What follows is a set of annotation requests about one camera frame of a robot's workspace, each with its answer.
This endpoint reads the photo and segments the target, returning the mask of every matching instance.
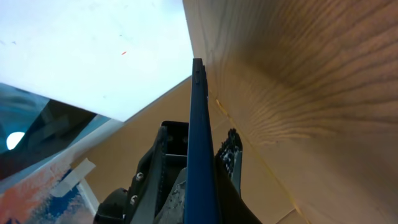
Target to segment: white tape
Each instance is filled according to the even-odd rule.
[[[95,167],[95,164],[87,158],[74,168],[57,186],[55,186],[50,194],[54,197],[65,196],[81,179],[85,177]]]

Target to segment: metal screw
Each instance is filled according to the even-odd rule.
[[[142,178],[144,178],[144,174],[143,174],[142,172],[139,172],[139,173],[136,175],[136,180],[137,180],[137,181],[140,181],[140,180],[142,180]]]
[[[130,204],[131,204],[131,205],[134,205],[137,198],[138,198],[137,195],[133,195],[133,196],[131,197]]]

